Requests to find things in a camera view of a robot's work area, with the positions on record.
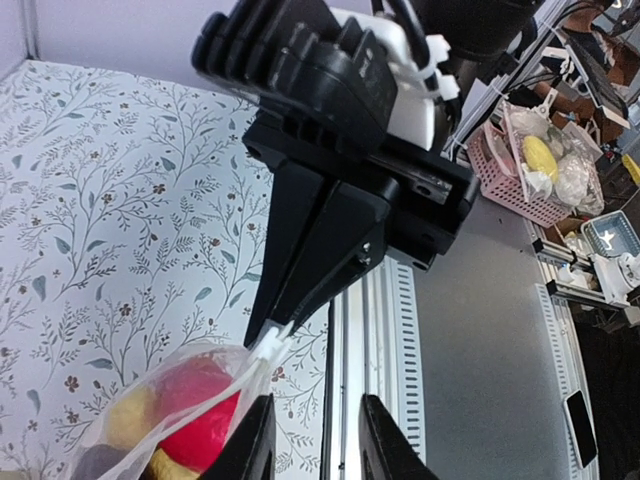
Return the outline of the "yellow lemon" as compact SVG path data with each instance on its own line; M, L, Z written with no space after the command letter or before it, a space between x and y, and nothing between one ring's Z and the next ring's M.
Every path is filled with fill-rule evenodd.
M148 386L136 387L108 412L107 443L117 449L131 450L154 427L156 395Z

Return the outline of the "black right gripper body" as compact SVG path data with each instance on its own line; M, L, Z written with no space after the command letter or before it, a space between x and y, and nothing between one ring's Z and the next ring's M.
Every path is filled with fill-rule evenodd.
M479 193L479 179L470 169L394 135L367 153L313 121L257 119L243 143L272 171L290 161L375 195L387 194L392 205L388 255L418 270L429 269L447 253Z

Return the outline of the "yellow corn cob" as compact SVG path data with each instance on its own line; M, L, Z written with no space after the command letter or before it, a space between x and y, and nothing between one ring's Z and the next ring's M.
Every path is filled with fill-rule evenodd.
M181 466L172 460L162 449L152 455L143 478L151 480L197 480L200 474Z

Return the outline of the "clear dotted zip top bag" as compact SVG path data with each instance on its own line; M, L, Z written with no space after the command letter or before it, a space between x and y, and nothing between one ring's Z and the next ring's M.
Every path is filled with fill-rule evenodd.
M111 401L81 436L61 478L71 479L80 457L90 447L109 445L105 426L108 412L140 386L155 392L154 427L99 479L138 478L162 441L209 413L217 416L214 433L228 440L256 398L267 394L270 376L291 345L291 329L290 325L269 323L251 348L210 340L178 348Z

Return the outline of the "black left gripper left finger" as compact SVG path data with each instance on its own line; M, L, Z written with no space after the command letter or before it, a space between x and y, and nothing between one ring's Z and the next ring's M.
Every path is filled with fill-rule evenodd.
M272 394L256 398L202 480L275 478L276 413Z

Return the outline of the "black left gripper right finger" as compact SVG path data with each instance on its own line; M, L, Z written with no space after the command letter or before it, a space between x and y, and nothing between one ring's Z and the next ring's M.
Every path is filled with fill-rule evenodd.
M361 397L360 456L366 480L438 480L376 395Z

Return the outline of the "dark purple fruit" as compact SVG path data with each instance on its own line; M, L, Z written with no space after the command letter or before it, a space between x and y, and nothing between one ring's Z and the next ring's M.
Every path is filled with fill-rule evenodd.
M106 444L92 446L80 457L71 474L71 479L99 479L103 474L122 461L127 454L128 452L126 450L117 449Z

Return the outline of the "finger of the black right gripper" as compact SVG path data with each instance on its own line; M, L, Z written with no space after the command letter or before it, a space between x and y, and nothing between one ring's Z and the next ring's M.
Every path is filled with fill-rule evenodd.
M390 225L390 181L336 181L297 243L272 319L297 330L320 307L383 259Z
M323 177L293 162L274 172L261 278L244 337L246 345L258 339L273 310L296 257Z

